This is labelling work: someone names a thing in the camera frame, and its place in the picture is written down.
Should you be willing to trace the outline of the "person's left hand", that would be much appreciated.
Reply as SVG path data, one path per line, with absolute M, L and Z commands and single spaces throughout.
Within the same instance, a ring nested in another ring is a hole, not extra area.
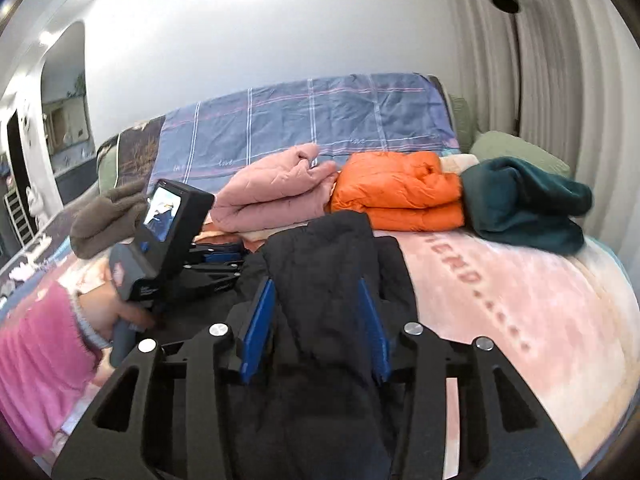
M 78 320 L 85 322 L 80 326 L 89 327 L 85 330 L 85 341 L 98 349 L 99 364 L 96 377 L 91 382 L 93 385 L 103 386 L 113 373 L 113 367 L 107 363 L 110 352 L 96 343 L 98 338 L 110 344 L 119 321 L 124 321 L 135 330 L 147 330 L 154 325 L 154 320 L 148 311 L 137 304 L 122 301 L 118 296 L 105 258 L 101 258 L 87 271 L 86 278 L 88 282 L 85 287 L 79 292 L 73 292 L 73 297 L 80 313 Z

